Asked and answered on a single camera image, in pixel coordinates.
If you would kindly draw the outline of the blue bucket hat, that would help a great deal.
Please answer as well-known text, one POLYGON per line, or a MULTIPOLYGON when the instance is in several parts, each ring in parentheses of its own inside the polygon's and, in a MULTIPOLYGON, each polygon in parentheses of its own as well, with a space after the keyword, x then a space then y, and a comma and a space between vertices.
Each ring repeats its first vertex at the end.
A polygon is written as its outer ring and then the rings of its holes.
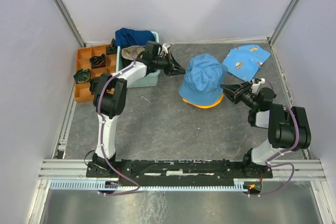
POLYGON ((188 63, 179 94, 185 103, 198 108, 215 107, 224 97, 221 84, 224 83, 227 72, 227 67, 214 56, 195 56, 188 63))

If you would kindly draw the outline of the navy blue hat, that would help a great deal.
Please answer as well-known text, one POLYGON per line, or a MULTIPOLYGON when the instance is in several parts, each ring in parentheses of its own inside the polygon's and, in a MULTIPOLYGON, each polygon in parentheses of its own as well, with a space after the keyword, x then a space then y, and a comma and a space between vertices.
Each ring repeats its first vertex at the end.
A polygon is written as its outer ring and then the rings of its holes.
POLYGON ((155 41, 155 36, 149 30, 121 28, 115 32, 116 46, 121 49, 130 46, 145 46, 148 41, 155 41))

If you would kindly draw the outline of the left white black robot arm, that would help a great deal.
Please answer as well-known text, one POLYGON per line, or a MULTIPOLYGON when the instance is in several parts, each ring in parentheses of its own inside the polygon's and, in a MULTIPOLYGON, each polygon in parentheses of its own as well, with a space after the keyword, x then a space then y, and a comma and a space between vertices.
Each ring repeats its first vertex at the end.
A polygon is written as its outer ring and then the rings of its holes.
POLYGON ((116 171, 115 135, 119 115, 123 112, 127 88, 137 80, 156 70, 163 70, 167 76, 185 73, 185 69, 174 59, 171 45, 148 41, 144 50, 120 71, 103 73, 96 85, 93 105, 96 107, 99 122, 98 144, 92 162, 105 177, 116 171))

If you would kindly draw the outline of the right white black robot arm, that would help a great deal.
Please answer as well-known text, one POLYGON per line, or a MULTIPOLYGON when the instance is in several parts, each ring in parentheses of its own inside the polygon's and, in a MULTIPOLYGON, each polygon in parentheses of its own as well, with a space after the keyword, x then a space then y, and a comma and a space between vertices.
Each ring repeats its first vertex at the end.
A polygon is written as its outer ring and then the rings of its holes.
POLYGON ((243 157, 241 172, 246 177, 254 177, 260 166, 268 167, 286 153, 310 146, 311 131, 305 108, 274 103, 277 95, 273 89, 259 88, 251 81, 222 84, 221 88, 233 104, 242 102, 249 107, 247 119, 250 126, 267 130, 267 139, 243 157))

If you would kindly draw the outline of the light green plastic bin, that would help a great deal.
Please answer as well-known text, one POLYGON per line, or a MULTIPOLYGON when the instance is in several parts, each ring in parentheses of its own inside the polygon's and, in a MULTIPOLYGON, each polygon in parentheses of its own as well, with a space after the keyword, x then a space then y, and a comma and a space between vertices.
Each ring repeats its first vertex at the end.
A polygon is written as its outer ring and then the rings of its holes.
MULTIPOLYGON (((153 35, 155 36, 155 42, 160 42, 158 33, 152 31, 153 35)), ((132 60, 126 60, 123 59, 121 56, 121 48, 118 47, 117 51, 117 71, 122 70, 126 66, 128 66, 132 60)), ((130 88, 141 88, 141 87, 153 87, 156 86, 158 83, 158 77, 159 77, 160 70, 156 70, 153 73, 148 74, 146 77, 143 77, 133 84, 131 84, 130 88)))

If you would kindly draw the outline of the blue patterned hat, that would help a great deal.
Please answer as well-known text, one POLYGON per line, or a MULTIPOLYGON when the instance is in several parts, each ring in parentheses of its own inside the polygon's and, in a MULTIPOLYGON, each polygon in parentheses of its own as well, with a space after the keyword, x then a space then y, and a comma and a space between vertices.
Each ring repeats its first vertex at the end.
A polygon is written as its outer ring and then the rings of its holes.
POLYGON ((243 81, 251 81, 271 53, 258 45, 233 48, 223 60, 228 72, 243 81))

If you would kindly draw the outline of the beige cap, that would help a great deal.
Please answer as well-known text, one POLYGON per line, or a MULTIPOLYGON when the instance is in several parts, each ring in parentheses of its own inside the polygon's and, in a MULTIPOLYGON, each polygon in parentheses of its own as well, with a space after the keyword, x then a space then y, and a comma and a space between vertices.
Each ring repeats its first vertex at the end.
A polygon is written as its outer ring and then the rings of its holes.
POLYGON ((126 60, 133 60, 145 50, 144 46, 130 46, 121 50, 121 56, 126 60))

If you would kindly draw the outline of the dark green leaf rolled tie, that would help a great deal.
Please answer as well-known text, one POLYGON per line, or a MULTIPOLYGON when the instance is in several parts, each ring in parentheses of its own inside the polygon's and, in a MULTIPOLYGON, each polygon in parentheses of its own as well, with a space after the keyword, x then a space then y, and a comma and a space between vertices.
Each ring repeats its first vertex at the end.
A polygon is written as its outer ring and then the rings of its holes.
POLYGON ((113 55, 113 54, 117 54, 117 51, 118 51, 118 46, 116 45, 116 40, 113 38, 111 40, 110 45, 107 46, 106 52, 107 52, 107 55, 113 55))

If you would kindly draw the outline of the black orange floral rolled tie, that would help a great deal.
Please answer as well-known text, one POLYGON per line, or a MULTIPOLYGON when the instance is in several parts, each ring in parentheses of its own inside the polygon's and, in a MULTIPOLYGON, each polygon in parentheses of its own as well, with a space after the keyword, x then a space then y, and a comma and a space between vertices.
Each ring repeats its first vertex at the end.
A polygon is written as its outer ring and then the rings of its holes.
POLYGON ((103 68, 106 66, 106 55, 101 54, 100 56, 92 56, 89 59, 92 69, 103 68))

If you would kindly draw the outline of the wooden compartment tray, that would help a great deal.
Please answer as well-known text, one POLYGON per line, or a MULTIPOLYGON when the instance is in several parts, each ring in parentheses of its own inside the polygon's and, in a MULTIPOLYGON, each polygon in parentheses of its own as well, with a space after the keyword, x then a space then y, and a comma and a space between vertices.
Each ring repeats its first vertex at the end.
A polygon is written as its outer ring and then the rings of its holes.
MULTIPOLYGON (((117 71, 117 54, 107 55, 105 45, 98 45, 87 48, 80 48, 77 50, 76 57, 76 70, 75 73, 82 68, 89 68, 91 70, 91 79, 94 77, 99 77, 103 73, 115 73, 117 71), (106 55, 106 66, 103 68, 92 69, 89 59, 92 56, 100 56, 101 54, 106 55)), ((92 102, 94 94, 91 94, 90 81, 82 84, 75 84, 74 100, 77 103, 92 102)))

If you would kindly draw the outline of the navy yellow floral rolled tie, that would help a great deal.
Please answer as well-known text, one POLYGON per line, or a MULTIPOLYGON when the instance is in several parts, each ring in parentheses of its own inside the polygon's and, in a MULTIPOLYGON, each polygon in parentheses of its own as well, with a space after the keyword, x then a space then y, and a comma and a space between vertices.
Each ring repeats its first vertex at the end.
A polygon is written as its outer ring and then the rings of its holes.
POLYGON ((79 69, 73 76, 76 84, 89 82, 91 79, 91 70, 89 68, 79 69))

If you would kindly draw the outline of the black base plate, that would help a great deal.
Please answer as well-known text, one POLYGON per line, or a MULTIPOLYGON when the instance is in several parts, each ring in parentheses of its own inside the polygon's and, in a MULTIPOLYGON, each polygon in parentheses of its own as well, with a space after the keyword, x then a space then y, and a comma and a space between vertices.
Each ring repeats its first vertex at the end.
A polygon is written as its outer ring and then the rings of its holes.
POLYGON ((198 187, 232 186, 234 179, 273 178, 269 167, 245 167, 243 162, 229 160, 210 161, 149 161, 123 159, 113 163, 113 167, 131 181, 121 178, 112 169, 103 169, 92 161, 88 163, 86 176, 121 180, 122 186, 144 187, 198 187))

